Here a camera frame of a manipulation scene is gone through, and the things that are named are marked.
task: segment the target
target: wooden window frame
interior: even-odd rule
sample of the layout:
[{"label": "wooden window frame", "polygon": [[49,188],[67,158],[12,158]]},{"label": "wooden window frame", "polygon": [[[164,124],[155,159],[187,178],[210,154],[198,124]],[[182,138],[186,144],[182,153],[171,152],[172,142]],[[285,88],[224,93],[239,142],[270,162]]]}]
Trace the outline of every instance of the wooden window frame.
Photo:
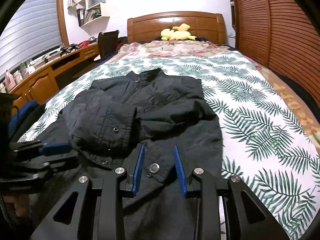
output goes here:
[{"label": "wooden window frame", "polygon": [[57,0],[57,14],[62,43],[65,47],[69,47],[70,44],[67,34],[66,22],[64,20],[63,0]]}]

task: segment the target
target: window blind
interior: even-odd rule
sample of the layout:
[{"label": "window blind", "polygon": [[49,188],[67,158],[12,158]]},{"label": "window blind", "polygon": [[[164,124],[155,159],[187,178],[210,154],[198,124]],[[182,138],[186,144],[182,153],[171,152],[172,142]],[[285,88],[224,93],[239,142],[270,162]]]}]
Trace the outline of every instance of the window blind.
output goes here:
[{"label": "window blind", "polygon": [[0,75],[60,44],[57,0],[26,0],[0,36]]}]

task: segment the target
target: wooden headboard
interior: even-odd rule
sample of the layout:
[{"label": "wooden headboard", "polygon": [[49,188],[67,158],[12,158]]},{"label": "wooden headboard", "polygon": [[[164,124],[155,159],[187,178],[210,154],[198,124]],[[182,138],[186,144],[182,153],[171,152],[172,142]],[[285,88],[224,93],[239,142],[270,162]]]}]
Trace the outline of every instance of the wooden headboard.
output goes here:
[{"label": "wooden headboard", "polygon": [[191,26],[191,35],[207,38],[213,44],[226,43],[226,28],[222,14],[207,12],[163,12],[128,19],[128,43],[152,41],[163,29],[182,23]]}]

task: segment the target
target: chair backrest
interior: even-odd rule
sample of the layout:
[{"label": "chair backrest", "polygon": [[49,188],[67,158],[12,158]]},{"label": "chair backrest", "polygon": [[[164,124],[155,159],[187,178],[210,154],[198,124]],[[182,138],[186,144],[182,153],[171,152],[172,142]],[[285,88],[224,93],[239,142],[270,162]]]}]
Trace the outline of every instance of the chair backrest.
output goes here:
[{"label": "chair backrest", "polygon": [[107,33],[99,33],[98,35],[98,48],[100,57],[116,51],[118,45],[119,30]]}]

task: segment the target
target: desk drawer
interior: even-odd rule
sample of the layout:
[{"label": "desk drawer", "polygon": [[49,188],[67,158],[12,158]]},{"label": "desk drawer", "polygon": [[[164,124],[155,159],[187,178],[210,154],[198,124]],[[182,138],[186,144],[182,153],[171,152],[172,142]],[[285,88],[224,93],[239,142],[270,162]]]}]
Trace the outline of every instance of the desk drawer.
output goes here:
[{"label": "desk drawer", "polygon": [[93,57],[99,54],[98,46],[97,45],[89,46],[85,50],[83,50],[81,54],[83,55],[84,59]]}]

